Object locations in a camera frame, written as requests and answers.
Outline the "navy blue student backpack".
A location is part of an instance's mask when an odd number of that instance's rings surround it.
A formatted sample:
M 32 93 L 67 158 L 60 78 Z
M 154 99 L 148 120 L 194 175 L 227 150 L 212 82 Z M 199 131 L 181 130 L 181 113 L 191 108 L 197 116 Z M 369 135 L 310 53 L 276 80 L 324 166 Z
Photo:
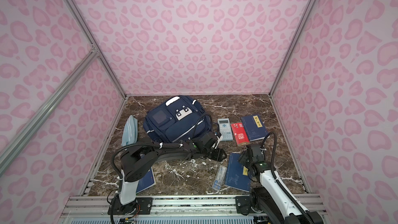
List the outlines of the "navy blue student backpack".
M 173 96 L 149 111 L 143 127 L 155 142 L 176 143 L 198 138 L 212 130 L 201 103 L 190 96 Z

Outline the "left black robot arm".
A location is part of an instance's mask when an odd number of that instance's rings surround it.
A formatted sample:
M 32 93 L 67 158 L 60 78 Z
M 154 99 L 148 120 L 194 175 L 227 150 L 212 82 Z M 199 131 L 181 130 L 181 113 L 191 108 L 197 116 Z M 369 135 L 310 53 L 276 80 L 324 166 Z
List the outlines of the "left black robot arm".
M 147 138 L 115 151 L 110 164 L 118 174 L 119 182 L 118 190 L 109 203 L 108 215 L 111 222 L 114 221 L 114 215 L 138 214 L 141 211 L 136 196 L 138 184 L 155 163 L 198 158 L 222 162 L 227 154 L 218 147 L 220 140 L 221 136 L 213 132 L 176 143 L 155 142 Z

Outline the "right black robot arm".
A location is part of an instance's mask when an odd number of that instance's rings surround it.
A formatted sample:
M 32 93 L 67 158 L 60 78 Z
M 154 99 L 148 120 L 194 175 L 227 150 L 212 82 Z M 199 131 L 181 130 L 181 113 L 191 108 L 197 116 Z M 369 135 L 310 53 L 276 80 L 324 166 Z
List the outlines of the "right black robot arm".
M 261 184 L 247 197 L 236 197 L 236 211 L 242 215 L 265 214 L 270 224 L 323 224 L 316 211 L 310 211 L 291 193 L 271 162 L 265 161 L 260 144 L 247 145 L 238 159 Z

